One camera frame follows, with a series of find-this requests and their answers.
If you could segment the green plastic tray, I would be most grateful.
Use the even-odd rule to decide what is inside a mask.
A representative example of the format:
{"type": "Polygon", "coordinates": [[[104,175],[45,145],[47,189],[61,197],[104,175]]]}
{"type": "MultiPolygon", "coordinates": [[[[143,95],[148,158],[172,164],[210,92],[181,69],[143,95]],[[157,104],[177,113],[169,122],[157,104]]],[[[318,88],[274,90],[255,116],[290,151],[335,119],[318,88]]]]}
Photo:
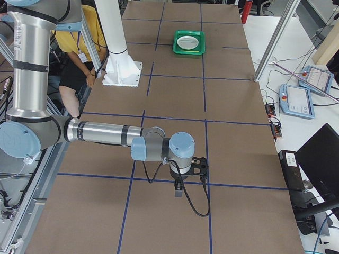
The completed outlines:
{"type": "Polygon", "coordinates": [[[203,31],[177,30],[174,34],[173,52],[178,55],[201,56],[205,53],[203,31]]]}

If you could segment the aluminium frame post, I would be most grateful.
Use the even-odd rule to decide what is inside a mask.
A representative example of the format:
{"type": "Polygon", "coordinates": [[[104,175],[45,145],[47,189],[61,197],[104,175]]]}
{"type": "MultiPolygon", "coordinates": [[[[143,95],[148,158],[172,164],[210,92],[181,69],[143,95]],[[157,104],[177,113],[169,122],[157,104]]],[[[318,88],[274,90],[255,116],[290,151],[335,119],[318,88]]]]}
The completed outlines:
{"type": "Polygon", "coordinates": [[[259,81],[265,68],[267,67],[269,60],[271,59],[279,41],[282,37],[285,29],[287,28],[290,20],[292,19],[298,5],[300,3],[300,0],[290,0],[287,3],[287,6],[285,10],[283,11],[279,22],[273,32],[273,35],[270,39],[269,44],[267,45],[267,48],[263,54],[263,57],[261,59],[261,62],[257,68],[257,71],[254,76],[254,81],[259,81]]]}

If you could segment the seated person in yellow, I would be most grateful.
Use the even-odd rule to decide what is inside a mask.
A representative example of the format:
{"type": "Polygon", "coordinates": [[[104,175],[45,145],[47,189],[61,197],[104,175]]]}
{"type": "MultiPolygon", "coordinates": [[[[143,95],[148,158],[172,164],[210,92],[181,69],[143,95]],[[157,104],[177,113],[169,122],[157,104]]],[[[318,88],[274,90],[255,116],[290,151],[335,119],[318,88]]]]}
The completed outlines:
{"type": "MultiPolygon", "coordinates": [[[[89,5],[82,5],[86,22],[93,41],[96,43],[96,51],[100,61],[103,61],[107,49],[103,32],[101,30],[97,12],[89,5]]],[[[72,117],[79,118],[79,100],[75,93],[87,84],[92,87],[96,80],[96,71],[89,54],[89,50],[80,32],[57,31],[56,40],[61,50],[70,58],[63,68],[59,83],[59,92],[63,105],[72,117]]]]}

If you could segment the red fire extinguisher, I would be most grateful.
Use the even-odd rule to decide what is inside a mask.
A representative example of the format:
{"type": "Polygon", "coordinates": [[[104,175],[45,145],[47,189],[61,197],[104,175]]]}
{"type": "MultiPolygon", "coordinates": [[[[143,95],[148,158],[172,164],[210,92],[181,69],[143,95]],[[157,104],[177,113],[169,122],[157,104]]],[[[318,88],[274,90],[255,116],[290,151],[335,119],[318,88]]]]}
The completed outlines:
{"type": "Polygon", "coordinates": [[[241,15],[242,24],[246,23],[247,18],[249,16],[249,13],[251,11],[252,4],[253,4],[252,0],[246,0],[245,1],[243,12],[242,12],[242,15],[241,15]]]}

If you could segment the far teach pendant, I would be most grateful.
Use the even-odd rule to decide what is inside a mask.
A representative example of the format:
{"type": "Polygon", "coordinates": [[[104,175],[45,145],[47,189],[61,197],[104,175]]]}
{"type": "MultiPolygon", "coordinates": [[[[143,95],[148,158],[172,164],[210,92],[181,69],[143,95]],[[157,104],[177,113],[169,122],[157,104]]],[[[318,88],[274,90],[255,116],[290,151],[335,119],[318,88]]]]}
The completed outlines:
{"type": "Polygon", "coordinates": [[[329,93],[334,75],[314,66],[306,66],[301,74],[301,78],[314,85],[324,93],[329,93]]]}

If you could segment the orange circuit board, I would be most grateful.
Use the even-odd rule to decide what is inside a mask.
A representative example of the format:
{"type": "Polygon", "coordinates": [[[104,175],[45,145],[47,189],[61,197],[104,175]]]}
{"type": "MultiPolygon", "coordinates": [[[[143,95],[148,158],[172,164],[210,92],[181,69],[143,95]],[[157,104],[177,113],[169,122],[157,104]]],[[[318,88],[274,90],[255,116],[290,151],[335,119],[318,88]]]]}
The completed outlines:
{"type": "Polygon", "coordinates": [[[281,138],[282,137],[281,124],[273,123],[273,124],[271,124],[271,129],[272,129],[272,135],[273,135],[274,138],[281,138]]]}
{"type": "Polygon", "coordinates": [[[266,103],[264,106],[268,117],[276,116],[274,104],[266,103]]]}

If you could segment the lower orange circuit board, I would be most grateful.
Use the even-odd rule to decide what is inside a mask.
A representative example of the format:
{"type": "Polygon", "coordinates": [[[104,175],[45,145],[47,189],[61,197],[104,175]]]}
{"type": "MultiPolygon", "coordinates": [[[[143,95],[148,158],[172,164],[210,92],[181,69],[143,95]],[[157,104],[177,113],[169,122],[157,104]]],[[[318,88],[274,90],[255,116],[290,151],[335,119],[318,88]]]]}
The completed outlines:
{"type": "Polygon", "coordinates": [[[273,135],[274,138],[281,138],[282,137],[281,124],[273,123],[273,124],[271,124],[271,129],[272,129],[272,135],[273,135]]]}

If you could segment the white plate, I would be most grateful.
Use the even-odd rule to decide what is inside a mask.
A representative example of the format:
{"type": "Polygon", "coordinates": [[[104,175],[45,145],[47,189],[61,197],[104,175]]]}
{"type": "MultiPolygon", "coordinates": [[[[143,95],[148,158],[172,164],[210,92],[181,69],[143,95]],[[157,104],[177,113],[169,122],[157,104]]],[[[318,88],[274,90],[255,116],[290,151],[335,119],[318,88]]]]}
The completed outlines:
{"type": "Polygon", "coordinates": [[[182,36],[176,41],[177,45],[184,50],[195,49],[199,45],[199,40],[193,36],[182,36]]]}

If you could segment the black mini computer box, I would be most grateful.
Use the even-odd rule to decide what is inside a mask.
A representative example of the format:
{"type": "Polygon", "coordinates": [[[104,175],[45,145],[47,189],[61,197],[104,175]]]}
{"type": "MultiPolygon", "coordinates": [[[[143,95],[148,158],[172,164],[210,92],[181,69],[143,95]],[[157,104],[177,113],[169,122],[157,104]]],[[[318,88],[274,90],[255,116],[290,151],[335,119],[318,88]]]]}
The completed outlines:
{"type": "Polygon", "coordinates": [[[278,153],[284,180],[289,191],[307,192],[310,190],[304,184],[296,153],[290,150],[281,150],[278,153]]]}

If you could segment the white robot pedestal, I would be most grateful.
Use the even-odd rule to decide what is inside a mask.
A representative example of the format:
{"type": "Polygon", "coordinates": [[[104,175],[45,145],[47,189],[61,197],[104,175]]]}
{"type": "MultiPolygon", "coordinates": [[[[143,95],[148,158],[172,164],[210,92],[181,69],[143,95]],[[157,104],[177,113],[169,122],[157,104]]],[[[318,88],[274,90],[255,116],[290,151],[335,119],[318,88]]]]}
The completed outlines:
{"type": "Polygon", "coordinates": [[[109,57],[103,85],[137,87],[142,62],[134,61],[128,53],[118,1],[95,1],[109,57]]]}

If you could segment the left aluminium frame rail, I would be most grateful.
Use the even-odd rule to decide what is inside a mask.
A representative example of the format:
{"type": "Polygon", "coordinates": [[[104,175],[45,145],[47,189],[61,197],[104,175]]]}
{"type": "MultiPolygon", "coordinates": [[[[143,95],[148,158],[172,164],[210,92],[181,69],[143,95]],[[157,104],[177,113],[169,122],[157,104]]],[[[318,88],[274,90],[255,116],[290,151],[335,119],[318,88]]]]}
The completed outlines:
{"type": "Polygon", "coordinates": [[[1,253],[24,253],[69,145],[54,145],[31,164],[1,152],[1,253]]]}

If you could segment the black monitor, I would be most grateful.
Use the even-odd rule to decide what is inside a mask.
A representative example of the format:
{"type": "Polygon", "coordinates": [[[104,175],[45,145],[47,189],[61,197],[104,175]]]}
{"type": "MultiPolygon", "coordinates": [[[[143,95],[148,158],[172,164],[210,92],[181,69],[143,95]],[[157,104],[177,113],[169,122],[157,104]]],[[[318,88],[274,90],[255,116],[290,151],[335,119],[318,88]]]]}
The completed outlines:
{"type": "Polygon", "coordinates": [[[301,220],[320,212],[338,212],[338,133],[324,124],[296,152],[296,159],[307,178],[324,199],[312,207],[295,211],[301,220]]]}

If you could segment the near teach pendant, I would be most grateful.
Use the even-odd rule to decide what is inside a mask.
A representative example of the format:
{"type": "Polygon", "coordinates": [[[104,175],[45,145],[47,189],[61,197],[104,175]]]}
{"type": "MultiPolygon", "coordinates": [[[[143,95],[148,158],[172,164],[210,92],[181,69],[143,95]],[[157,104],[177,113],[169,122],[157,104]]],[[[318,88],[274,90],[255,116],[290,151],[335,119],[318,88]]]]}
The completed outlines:
{"type": "Polygon", "coordinates": [[[315,118],[311,91],[307,88],[282,84],[279,88],[279,101],[282,111],[287,115],[315,118]]]}

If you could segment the upper orange circuit board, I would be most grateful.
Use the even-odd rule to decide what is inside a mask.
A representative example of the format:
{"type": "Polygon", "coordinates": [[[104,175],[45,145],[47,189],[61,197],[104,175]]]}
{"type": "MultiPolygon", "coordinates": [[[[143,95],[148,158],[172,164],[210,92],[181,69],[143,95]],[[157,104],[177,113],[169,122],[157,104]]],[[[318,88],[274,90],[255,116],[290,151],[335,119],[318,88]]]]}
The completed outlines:
{"type": "Polygon", "coordinates": [[[276,116],[274,104],[266,103],[264,106],[268,117],[276,116]]]}

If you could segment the teach pendant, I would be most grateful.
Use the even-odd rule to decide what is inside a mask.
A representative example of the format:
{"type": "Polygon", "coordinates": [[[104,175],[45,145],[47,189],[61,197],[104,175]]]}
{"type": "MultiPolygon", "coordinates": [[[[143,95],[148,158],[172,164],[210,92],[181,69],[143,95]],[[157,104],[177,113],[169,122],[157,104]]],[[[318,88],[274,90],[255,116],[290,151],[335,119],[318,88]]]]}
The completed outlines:
{"type": "Polygon", "coordinates": [[[282,111],[287,115],[315,118],[311,91],[307,88],[282,84],[279,88],[279,101],[282,111]]]}
{"type": "Polygon", "coordinates": [[[301,78],[314,85],[324,93],[329,93],[334,75],[314,66],[306,66],[301,74],[301,78]]]}

